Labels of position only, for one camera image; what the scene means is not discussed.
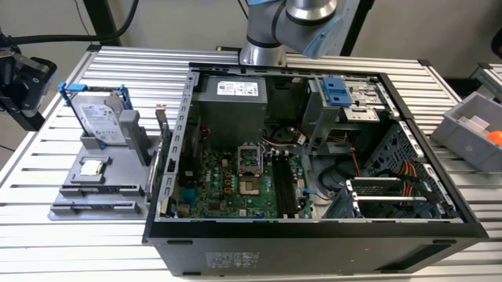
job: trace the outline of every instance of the ram slot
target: ram slot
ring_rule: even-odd
[[[295,196],[287,156],[273,157],[273,175],[278,217],[293,219],[295,216]]]

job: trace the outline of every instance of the motherboard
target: motherboard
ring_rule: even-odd
[[[181,191],[178,217],[313,218],[305,177],[298,155],[246,145],[235,151],[207,149],[198,185]]]

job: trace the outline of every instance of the slotted aluminum surface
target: slotted aluminum surface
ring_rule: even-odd
[[[171,125],[189,62],[237,63],[235,52],[166,51],[103,47],[89,52],[69,82],[127,85],[141,124],[159,134],[154,107],[169,106]],[[418,61],[326,57],[317,61],[289,55],[289,66],[389,74],[426,134],[458,98],[433,68]],[[0,281],[181,281],[171,276],[153,247],[142,246],[143,221],[50,221],[48,207],[79,152],[78,122],[54,100],[39,133],[30,133],[0,172]],[[501,281],[502,178],[478,173],[444,147],[434,147],[452,178],[490,235],[490,241],[453,255],[414,274],[378,276],[274,277],[293,280]],[[218,278],[271,281],[271,277]]]

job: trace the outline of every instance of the gray plastic tray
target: gray plastic tray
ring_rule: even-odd
[[[502,172],[502,148],[460,119],[481,118],[490,125],[488,132],[502,130],[502,106],[474,92],[445,114],[432,138],[444,144],[477,169],[486,173]]]

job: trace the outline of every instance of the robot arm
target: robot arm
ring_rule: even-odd
[[[42,58],[28,58],[0,31],[0,112],[7,112],[27,131],[44,124],[39,113],[57,65]]]
[[[285,45],[318,59],[330,51],[342,27],[337,0],[250,0],[243,65],[286,66]]]

